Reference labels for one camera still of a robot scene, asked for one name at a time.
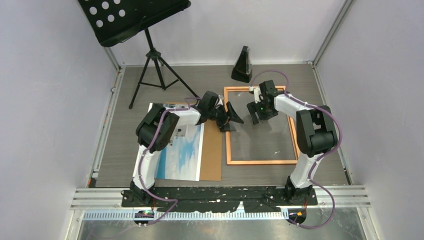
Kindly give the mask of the clear acrylic sheet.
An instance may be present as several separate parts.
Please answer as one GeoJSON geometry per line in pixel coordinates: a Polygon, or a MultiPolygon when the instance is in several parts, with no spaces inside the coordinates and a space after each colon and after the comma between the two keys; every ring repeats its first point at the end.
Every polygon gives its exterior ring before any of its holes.
{"type": "Polygon", "coordinates": [[[279,113],[269,120],[253,125],[247,104],[254,101],[249,92],[229,92],[229,102],[244,121],[234,123],[230,132],[231,157],[243,160],[294,160],[294,149],[287,115],[279,113]]]}

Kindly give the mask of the orange wooden picture frame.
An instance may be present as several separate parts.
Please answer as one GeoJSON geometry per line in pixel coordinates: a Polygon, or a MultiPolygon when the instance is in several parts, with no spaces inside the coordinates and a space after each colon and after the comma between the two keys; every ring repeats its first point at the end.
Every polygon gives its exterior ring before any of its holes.
{"type": "MultiPolygon", "coordinates": [[[[229,102],[229,93],[230,92],[248,92],[248,86],[225,86],[223,88],[224,102],[229,102]]],[[[290,130],[291,142],[294,151],[295,159],[282,159],[282,160],[233,160],[232,159],[232,149],[231,149],[231,133],[225,133],[225,147],[226,147],[226,164],[228,166],[257,166],[257,165],[294,165],[298,162],[300,156],[300,149],[297,144],[297,131],[295,128],[295,121],[287,116],[287,123],[290,130]]]]}

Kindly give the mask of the brown cardboard backing board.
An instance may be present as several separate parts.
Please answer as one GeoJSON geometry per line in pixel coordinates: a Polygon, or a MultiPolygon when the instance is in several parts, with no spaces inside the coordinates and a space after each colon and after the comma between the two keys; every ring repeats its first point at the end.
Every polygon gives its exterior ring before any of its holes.
{"type": "Polygon", "coordinates": [[[215,121],[179,126],[167,148],[166,179],[220,181],[222,178],[222,133],[215,121]]]}

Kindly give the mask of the building and sky photo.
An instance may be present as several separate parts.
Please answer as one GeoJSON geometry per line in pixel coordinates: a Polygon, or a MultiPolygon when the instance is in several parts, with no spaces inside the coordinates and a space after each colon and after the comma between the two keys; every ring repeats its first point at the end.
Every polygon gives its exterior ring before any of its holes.
{"type": "Polygon", "coordinates": [[[152,103],[136,129],[139,150],[133,181],[147,188],[156,179],[198,181],[204,127],[201,114],[185,104],[152,103]]]}

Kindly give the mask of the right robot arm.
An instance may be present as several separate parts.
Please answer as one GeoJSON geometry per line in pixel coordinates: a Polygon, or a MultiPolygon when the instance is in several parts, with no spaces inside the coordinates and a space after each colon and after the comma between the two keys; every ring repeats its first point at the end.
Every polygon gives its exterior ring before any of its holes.
{"type": "Polygon", "coordinates": [[[249,86],[254,100],[247,109],[253,124],[284,113],[295,121],[296,143],[300,150],[296,166],[284,186],[284,199],[299,205],[313,188],[313,176],[323,157],[339,144],[337,125],[327,105],[303,102],[286,90],[278,90],[273,80],[249,86]]]}

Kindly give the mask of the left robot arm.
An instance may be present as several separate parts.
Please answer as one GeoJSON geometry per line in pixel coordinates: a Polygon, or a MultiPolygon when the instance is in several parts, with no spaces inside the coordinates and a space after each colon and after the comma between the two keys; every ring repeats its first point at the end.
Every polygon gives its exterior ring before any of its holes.
{"type": "Polygon", "coordinates": [[[166,201],[166,198],[153,194],[153,187],[160,154],[173,140],[177,129],[214,121],[220,131],[228,132],[230,122],[244,123],[232,104],[224,103],[213,91],[207,91],[203,97],[195,98],[195,101],[195,104],[180,108],[155,104],[137,126],[135,134],[139,157],[130,191],[141,207],[148,207],[154,198],[166,201]]]}

